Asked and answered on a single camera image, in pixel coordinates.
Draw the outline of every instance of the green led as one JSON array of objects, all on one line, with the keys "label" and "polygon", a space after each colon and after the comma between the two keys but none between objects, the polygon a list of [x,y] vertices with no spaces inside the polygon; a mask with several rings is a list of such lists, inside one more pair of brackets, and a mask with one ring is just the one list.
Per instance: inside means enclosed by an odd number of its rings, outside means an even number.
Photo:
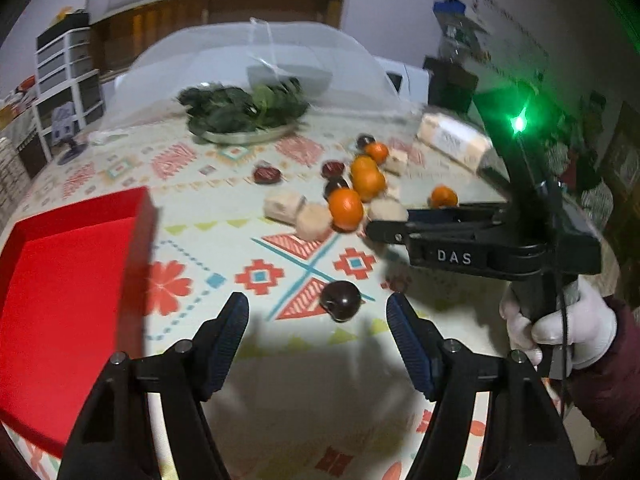
[{"label": "green led", "polygon": [[514,117],[511,120],[511,127],[513,128],[513,133],[519,134],[520,132],[523,132],[525,130],[525,128],[527,127],[527,119],[525,117],[525,112],[526,111],[527,111],[527,109],[524,108],[520,112],[519,116]]}]

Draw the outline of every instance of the red tray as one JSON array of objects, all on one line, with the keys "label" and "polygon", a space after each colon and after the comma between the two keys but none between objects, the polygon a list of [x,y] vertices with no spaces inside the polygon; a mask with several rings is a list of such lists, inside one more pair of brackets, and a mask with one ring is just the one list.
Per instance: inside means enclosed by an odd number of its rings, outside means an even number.
[{"label": "red tray", "polygon": [[109,355],[142,355],[156,219],[130,189],[18,222],[0,254],[0,418],[54,456]]}]

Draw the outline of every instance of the white glove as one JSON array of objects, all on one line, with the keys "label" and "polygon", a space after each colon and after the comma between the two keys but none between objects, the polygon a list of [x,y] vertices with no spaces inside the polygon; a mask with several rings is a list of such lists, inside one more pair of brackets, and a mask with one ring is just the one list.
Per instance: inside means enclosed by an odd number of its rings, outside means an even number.
[{"label": "white glove", "polygon": [[[567,308],[568,343],[574,345],[574,368],[586,368],[600,359],[613,343],[618,329],[616,314],[583,277],[578,278],[580,301]],[[534,366],[542,361],[539,344],[562,344],[560,311],[543,317],[537,323],[520,313],[520,305],[511,287],[500,302],[500,316],[507,322],[511,349],[522,350]]]}]

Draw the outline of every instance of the green vegetable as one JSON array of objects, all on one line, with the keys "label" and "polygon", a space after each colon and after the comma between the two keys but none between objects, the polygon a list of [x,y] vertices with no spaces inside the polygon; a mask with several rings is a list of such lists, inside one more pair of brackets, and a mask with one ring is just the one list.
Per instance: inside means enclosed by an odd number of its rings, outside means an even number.
[{"label": "green vegetable", "polygon": [[302,117],[309,106],[295,78],[257,86],[253,94],[235,86],[185,88],[178,102],[187,109],[190,132],[199,137],[277,128]]}]

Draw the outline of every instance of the screw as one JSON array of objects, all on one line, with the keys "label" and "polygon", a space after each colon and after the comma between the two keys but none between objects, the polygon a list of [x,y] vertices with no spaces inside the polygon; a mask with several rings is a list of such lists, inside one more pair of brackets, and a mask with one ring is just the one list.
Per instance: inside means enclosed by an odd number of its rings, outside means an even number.
[{"label": "screw", "polygon": [[514,350],[510,355],[519,365],[527,362],[527,355],[522,350]]},{"label": "screw", "polygon": [[112,365],[121,365],[126,358],[127,355],[124,352],[114,352],[111,354],[111,357],[109,357],[109,362]]},{"label": "screw", "polygon": [[180,339],[180,341],[175,344],[174,348],[178,354],[186,354],[193,348],[193,343],[188,339]]},{"label": "screw", "polygon": [[444,341],[443,346],[447,352],[450,352],[452,354],[455,354],[462,349],[462,343],[457,339],[447,339]]}]

